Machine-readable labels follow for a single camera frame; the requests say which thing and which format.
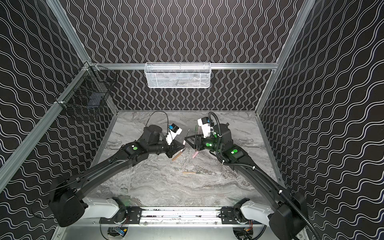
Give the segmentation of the pink pen cap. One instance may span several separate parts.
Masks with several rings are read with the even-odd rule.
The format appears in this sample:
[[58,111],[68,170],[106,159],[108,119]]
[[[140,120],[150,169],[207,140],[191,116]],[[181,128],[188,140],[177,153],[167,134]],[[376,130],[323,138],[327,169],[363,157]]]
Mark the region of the pink pen cap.
[[193,154],[192,158],[194,159],[198,154],[199,154],[199,151],[195,151],[195,153]]

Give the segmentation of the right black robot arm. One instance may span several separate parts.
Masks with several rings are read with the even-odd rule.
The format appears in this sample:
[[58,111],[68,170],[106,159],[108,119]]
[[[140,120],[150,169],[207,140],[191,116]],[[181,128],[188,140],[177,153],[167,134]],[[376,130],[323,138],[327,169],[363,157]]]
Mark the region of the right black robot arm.
[[241,224],[259,222],[269,227],[280,240],[296,240],[297,235],[309,224],[305,198],[291,195],[253,161],[251,156],[232,139],[228,125],[215,126],[210,136],[202,134],[185,137],[193,149],[208,150],[218,161],[242,175],[267,201],[268,207],[257,207],[244,198],[234,205],[227,219]]

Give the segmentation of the brown pen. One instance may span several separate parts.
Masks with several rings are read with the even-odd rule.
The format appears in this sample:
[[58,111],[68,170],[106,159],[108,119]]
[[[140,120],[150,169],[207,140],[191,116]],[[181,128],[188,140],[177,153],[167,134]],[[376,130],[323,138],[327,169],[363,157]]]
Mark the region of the brown pen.
[[182,155],[182,153],[183,151],[180,151],[179,153],[177,153],[177,155],[172,158],[172,162],[174,162],[177,158],[179,158]]

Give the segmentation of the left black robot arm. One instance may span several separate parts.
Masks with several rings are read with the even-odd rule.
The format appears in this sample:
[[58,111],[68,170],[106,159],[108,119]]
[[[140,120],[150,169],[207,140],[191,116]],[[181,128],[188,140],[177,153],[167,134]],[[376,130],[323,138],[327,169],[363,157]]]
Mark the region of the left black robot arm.
[[144,127],[140,138],[127,143],[108,159],[72,177],[57,177],[49,190],[49,207],[60,227],[68,227],[85,218],[101,218],[114,223],[127,220],[127,208],[116,197],[111,200],[91,200],[89,192],[123,170],[149,158],[165,154],[168,158],[184,149],[176,140],[182,129],[175,124],[163,134],[161,127]]

